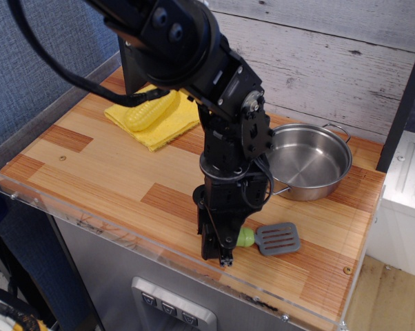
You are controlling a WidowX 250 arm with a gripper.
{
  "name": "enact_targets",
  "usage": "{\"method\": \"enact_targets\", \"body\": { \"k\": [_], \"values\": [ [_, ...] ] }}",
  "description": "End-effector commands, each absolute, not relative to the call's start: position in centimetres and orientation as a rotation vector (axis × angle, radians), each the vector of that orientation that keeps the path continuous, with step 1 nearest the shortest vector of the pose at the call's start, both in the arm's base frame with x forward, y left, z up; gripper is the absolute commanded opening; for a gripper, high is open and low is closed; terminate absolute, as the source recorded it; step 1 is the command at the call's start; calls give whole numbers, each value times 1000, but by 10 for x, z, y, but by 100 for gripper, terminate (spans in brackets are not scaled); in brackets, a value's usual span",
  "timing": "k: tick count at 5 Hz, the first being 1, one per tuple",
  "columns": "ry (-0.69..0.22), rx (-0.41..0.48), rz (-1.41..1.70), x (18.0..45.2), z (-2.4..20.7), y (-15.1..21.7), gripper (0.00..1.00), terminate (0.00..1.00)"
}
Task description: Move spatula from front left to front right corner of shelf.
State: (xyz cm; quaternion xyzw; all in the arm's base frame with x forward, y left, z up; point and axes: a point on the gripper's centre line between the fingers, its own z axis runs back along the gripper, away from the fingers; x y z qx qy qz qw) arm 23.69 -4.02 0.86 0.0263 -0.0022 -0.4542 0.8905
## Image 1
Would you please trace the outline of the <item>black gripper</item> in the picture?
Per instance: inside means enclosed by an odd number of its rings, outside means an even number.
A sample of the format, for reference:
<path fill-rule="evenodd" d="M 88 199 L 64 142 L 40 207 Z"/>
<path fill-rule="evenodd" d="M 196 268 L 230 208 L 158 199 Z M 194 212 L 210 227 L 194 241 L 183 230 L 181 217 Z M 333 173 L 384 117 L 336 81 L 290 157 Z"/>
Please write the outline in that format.
<path fill-rule="evenodd" d="M 270 180 L 261 170 L 223 176 L 204 174 L 204 184 L 197 187 L 192 198 L 205 210 L 198 210 L 198 234 L 201 235 L 201 257 L 218 259 L 221 267 L 233 264 L 235 249 L 242 226 L 242 218 L 232 211 L 257 212 L 265 205 Z"/>

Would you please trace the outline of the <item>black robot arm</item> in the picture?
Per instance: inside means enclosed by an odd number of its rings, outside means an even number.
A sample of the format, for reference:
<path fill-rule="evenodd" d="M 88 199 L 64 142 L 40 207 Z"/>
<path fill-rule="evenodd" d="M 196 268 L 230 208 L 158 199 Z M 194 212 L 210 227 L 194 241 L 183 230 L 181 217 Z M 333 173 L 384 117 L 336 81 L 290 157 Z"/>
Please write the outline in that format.
<path fill-rule="evenodd" d="M 231 49 L 200 1 L 92 1 L 104 23 L 133 49 L 144 81 L 196 102 L 204 132 L 204 183 L 193 194 L 201 255 L 230 266 L 245 220 L 274 185 L 266 154 L 273 130 L 262 81 Z"/>

